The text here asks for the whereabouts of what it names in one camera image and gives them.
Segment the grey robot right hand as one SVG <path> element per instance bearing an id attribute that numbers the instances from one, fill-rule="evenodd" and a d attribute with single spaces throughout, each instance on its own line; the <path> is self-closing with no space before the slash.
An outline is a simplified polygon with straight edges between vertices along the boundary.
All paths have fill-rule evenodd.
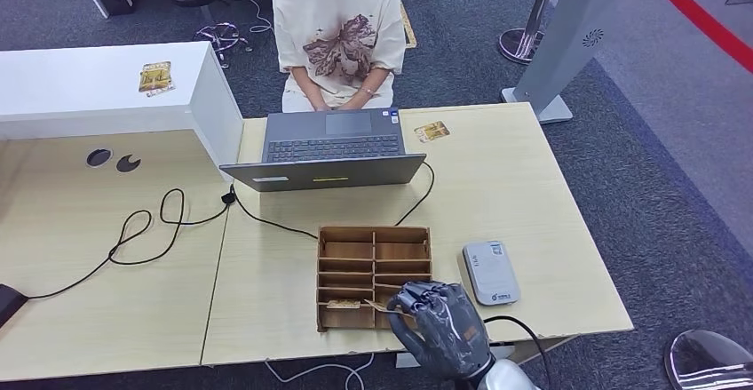
<path id="1" fill-rule="evenodd" d="M 495 363 L 486 327 L 459 283 L 407 282 L 386 310 L 394 336 L 441 379 L 476 388 Z"/>

